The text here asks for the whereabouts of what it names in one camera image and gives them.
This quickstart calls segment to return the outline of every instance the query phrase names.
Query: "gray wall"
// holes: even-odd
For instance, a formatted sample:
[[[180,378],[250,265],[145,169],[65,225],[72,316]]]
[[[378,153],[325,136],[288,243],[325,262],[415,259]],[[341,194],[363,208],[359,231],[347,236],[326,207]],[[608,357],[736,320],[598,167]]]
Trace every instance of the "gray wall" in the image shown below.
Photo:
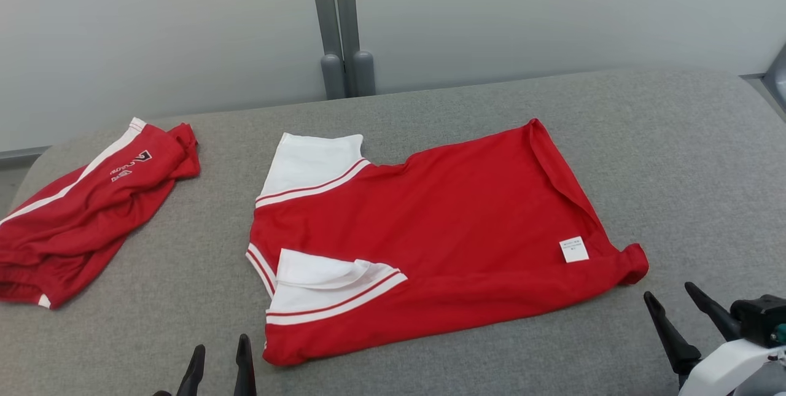
[[[0,152],[324,99],[314,0],[0,0]]]
[[[645,63],[739,75],[786,42],[786,0],[357,0],[357,22],[380,92]]]

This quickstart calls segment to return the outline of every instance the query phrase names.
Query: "striped trim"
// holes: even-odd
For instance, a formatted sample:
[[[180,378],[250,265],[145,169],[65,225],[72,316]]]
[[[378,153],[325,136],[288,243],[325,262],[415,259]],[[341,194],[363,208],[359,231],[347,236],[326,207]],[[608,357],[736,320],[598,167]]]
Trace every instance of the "striped trim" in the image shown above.
[[[399,270],[391,273],[380,281],[377,281],[371,287],[366,288],[363,292],[358,293],[352,298],[342,301],[342,303],[335,304],[334,306],[324,307],[317,310],[308,310],[304,312],[294,313],[276,313],[267,312],[267,323],[276,325],[293,325],[311,322],[315,320],[322,320],[329,317],[346,313],[352,309],[356,309],[363,304],[368,303],[374,298],[384,295],[385,292],[391,290],[393,287],[406,281],[407,277]]]
[[[46,206],[47,204],[53,202],[54,200],[59,200],[60,198],[64,197],[66,194],[68,194],[68,192],[71,191],[71,189],[74,188],[74,186],[76,186],[76,183],[79,183],[79,181],[84,179],[84,177],[86,177],[90,172],[93,172],[93,170],[95,170],[96,167],[98,167],[101,163],[104,163],[104,160],[111,157],[112,155],[115,155],[115,153],[119,152],[124,147],[131,144],[131,142],[134,141],[134,138],[136,138],[137,135],[141,133],[141,131],[143,130],[143,128],[145,128],[145,126],[146,126],[146,122],[141,121],[139,118],[134,118],[131,121],[131,123],[128,125],[126,133],[123,133],[123,136],[121,136],[121,138],[118,139],[118,141],[113,142],[112,144],[109,145],[109,147],[104,149],[104,152],[99,153],[98,157],[93,159],[93,161],[91,161],[90,164],[87,165],[87,167],[85,167],[84,170],[82,170],[81,175],[79,175],[79,178],[76,181],[64,187],[61,191],[57,192],[52,196],[41,198],[41,200],[37,200],[36,202],[30,203],[24,208],[19,209],[19,211],[13,212],[11,215],[0,220],[0,225],[3,225],[3,223],[7,222],[8,220],[14,219],[15,217],[18,217],[20,215],[29,214],[29,212],[35,211],[36,209],[39,208],[43,208],[43,206]]]
[[[292,189],[286,192],[280,192],[272,195],[265,195],[256,198],[256,208],[261,208],[262,206],[267,206],[269,204],[281,203],[287,200],[294,200],[294,198],[301,198],[304,196],[309,195],[317,195],[322,192],[328,192],[328,190],[337,188],[342,184],[346,183],[346,181],[350,181],[357,173],[359,173],[364,167],[368,166],[370,161],[365,158],[361,158],[357,161],[357,163],[353,164],[348,171],[343,173],[342,176],[336,178],[335,180],[328,181],[327,183],[320,184],[318,186],[314,186],[311,188],[298,188]]]
[[[265,288],[267,289],[267,294],[270,295],[270,298],[273,298],[273,294],[276,292],[277,279],[276,275],[273,274],[272,268],[270,268],[270,265],[267,264],[265,257],[259,253],[259,249],[256,248],[255,245],[248,244],[246,258],[252,263],[254,270],[256,270],[256,273],[259,274],[259,277],[262,278],[262,282],[265,284]]]

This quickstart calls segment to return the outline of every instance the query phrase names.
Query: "floor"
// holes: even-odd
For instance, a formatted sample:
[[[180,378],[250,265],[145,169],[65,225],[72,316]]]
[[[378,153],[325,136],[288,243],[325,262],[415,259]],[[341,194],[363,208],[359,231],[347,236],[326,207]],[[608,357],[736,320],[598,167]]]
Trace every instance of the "floor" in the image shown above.
[[[764,99],[767,100],[770,106],[777,112],[778,116],[780,116],[786,122],[786,111],[777,102],[775,99],[770,95],[769,91],[764,87],[763,83],[760,79],[752,79],[746,80],[751,86],[753,86]],[[17,189],[19,185],[22,183],[22,180],[25,178],[25,175],[28,173],[30,169],[29,166],[22,166],[22,167],[13,167],[8,169],[0,169],[0,216],[6,214],[9,208],[11,208],[11,201],[14,200],[14,195],[17,194]]]

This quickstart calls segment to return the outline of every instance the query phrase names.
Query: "red garment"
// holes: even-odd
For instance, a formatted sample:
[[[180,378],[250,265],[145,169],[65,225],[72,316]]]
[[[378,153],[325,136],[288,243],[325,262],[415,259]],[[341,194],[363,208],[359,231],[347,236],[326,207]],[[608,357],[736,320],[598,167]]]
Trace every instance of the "red garment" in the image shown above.
[[[361,140],[279,144],[246,255],[273,296],[267,362],[539,315],[648,270],[638,244],[611,245],[538,120],[395,166]],[[589,259],[566,262],[578,236]]]
[[[0,220],[0,300],[57,309],[154,216],[174,181],[199,172],[191,126],[166,133],[135,118],[89,165]]]

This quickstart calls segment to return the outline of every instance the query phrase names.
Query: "red fabric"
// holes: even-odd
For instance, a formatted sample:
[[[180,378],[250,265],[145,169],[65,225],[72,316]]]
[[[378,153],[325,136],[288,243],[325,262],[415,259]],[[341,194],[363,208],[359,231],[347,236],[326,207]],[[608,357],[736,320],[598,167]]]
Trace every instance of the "red fabric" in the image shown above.
[[[566,263],[559,242],[576,236],[589,259]],[[638,244],[611,245],[538,120],[261,206],[251,240],[273,272],[287,248],[409,278],[334,317],[267,324],[263,357],[275,365],[551,312],[648,271]]]
[[[143,152],[151,158],[138,161]],[[123,166],[130,173],[112,181]],[[56,195],[86,167],[53,181],[16,211]],[[65,196],[0,225],[0,300],[37,304],[44,293],[50,309],[62,306],[101,273],[132,230],[154,216],[174,181],[199,172],[189,125],[168,133],[145,125]]]

